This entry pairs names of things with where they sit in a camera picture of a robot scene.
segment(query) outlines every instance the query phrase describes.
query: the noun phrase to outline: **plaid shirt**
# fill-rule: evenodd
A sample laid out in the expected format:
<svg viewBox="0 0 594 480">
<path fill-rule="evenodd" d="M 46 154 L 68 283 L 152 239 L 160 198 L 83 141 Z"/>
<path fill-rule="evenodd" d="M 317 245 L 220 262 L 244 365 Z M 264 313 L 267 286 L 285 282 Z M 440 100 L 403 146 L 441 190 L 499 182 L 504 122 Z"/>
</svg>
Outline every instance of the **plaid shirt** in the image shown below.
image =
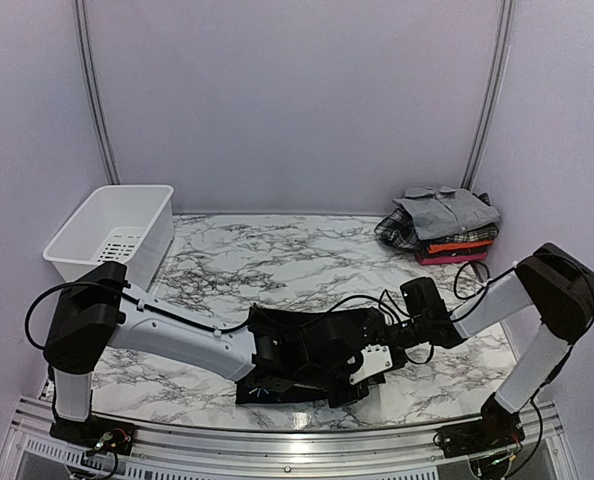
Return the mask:
<svg viewBox="0 0 594 480">
<path fill-rule="evenodd" d="M 483 193 L 479 199 L 490 205 L 488 195 Z M 463 243 L 463 242 L 481 242 L 482 240 L 492 240 L 499 235 L 497 225 L 491 223 L 470 232 L 457 233 L 447 237 L 436 238 L 433 240 L 422 241 L 417 238 L 415 225 L 412 217 L 406 210 L 397 207 L 393 213 L 384 218 L 379 225 L 375 227 L 375 233 L 379 240 L 391 247 L 404 248 L 407 250 L 423 250 L 432 243 Z"/>
</svg>

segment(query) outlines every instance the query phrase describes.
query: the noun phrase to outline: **robotic arm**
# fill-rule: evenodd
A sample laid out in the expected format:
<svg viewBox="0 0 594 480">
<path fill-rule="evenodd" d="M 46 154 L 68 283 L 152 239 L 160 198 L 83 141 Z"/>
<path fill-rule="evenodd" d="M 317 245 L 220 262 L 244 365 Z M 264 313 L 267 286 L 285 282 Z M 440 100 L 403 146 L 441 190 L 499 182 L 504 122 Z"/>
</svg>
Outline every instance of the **robotic arm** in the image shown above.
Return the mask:
<svg viewBox="0 0 594 480">
<path fill-rule="evenodd" d="M 410 319 L 392 324 L 375 308 L 314 314 L 253 305 L 246 321 L 228 327 L 158 300 L 128 284 L 125 274 L 124 265 L 105 263 L 60 295 L 44 348 L 55 382 L 56 438 L 91 447 L 91 438 L 112 428 L 132 435 L 130 424 L 90 413 L 92 371 L 106 346 L 218 373 L 237 383 L 238 403 L 327 399 L 337 407 L 364 398 L 370 384 L 385 381 L 385 372 L 404 367 L 407 349 L 423 343 L 454 348 L 534 305 L 539 332 L 485 402 L 482 419 L 439 431 L 446 457 L 481 452 L 525 438 L 519 410 L 559 372 L 594 320 L 594 273 L 551 244 L 452 312 L 430 278 L 405 283 Z M 269 394 L 253 398 L 254 389 Z M 129 453 L 130 444 L 122 448 L 119 453 Z"/>
</svg>

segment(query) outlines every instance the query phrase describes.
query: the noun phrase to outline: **marble surface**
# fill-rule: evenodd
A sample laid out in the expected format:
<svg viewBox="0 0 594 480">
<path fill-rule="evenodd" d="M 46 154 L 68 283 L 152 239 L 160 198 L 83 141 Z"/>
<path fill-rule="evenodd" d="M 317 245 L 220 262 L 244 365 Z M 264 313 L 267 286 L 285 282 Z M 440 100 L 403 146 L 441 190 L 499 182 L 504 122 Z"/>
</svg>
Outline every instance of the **marble surface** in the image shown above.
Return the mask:
<svg viewBox="0 0 594 480">
<path fill-rule="evenodd" d="M 457 266 L 419 266 L 412 255 L 381 245 L 375 217 L 180 216 L 153 293 L 176 305 L 238 324 L 252 303 L 322 311 L 343 297 L 379 296 L 430 276 L 449 307 Z M 462 282 L 476 288 L 474 278 Z M 410 350 L 422 360 L 427 347 Z M 107 349 L 93 377 L 93 408 L 138 419 L 235 429 L 348 429 L 448 418 L 479 411 L 510 372 L 514 357 L 500 326 L 428 365 L 386 375 L 360 402 L 235 405 L 230 381 L 151 354 Z M 50 388 L 45 392 L 49 398 Z"/>
</svg>

